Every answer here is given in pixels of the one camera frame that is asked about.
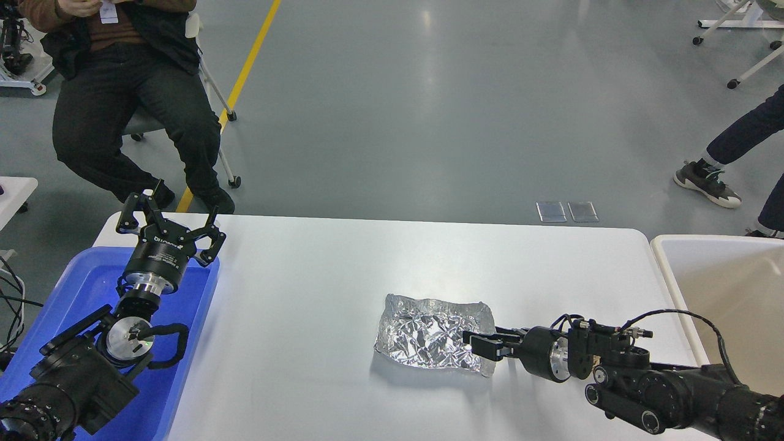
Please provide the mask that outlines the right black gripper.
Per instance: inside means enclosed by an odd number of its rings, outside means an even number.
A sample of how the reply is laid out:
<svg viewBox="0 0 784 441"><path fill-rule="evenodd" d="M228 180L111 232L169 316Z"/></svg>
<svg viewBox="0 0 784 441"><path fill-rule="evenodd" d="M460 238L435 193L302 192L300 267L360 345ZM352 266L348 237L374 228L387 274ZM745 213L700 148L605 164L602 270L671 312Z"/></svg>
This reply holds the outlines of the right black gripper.
<svg viewBox="0 0 784 441"><path fill-rule="evenodd" d="M571 377L567 336L559 330L543 326L496 327L495 333L463 330L462 343L470 344L474 355L493 362L518 358L527 372L541 379L563 383Z"/></svg>

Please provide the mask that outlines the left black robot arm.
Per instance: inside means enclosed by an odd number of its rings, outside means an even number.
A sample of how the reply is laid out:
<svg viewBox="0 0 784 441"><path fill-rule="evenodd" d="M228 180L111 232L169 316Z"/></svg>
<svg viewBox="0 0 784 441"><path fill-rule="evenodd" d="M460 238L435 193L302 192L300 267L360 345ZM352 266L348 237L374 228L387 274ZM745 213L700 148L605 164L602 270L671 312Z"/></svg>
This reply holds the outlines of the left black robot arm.
<svg viewBox="0 0 784 441"><path fill-rule="evenodd" d="M33 382L2 404L3 440L72 440L81 427L96 433L139 394L134 379L146 369L176 366L187 351L189 327L154 325L160 299L175 293L187 264L216 261L226 235L218 208L190 229L162 215L151 190L132 193L116 232L138 238L116 285L119 301L104 305L40 349Z"/></svg>

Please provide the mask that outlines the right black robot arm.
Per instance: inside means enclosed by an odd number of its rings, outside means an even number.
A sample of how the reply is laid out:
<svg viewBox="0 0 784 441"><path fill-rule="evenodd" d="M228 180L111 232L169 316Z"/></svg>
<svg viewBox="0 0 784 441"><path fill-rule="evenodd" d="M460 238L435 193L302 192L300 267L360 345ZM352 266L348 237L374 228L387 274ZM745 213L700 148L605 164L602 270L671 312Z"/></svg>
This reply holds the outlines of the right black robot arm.
<svg viewBox="0 0 784 441"><path fill-rule="evenodd" d="M532 375L562 383L588 379L586 400L644 432L696 429L720 440L781 440L782 397L756 393L740 382L718 329L722 363L700 367L653 363L636 346L653 333L638 318L608 326L581 315L561 315L551 326L465 330L463 343L474 355L499 362L517 358Z"/></svg>

